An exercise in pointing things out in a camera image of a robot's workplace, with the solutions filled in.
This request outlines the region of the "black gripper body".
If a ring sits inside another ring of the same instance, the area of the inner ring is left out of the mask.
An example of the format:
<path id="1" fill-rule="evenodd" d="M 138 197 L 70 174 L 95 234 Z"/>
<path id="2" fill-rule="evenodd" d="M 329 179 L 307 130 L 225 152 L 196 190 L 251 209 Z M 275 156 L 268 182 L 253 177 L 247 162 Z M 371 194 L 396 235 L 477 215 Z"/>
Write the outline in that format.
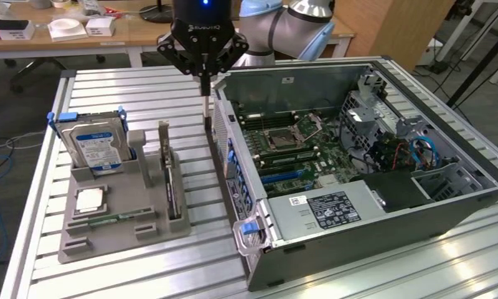
<path id="1" fill-rule="evenodd" d="M 174 1 L 171 35 L 179 41 L 195 63 L 208 57 L 215 60 L 235 37 L 231 19 L 232 2 L 225 0 Z"/>

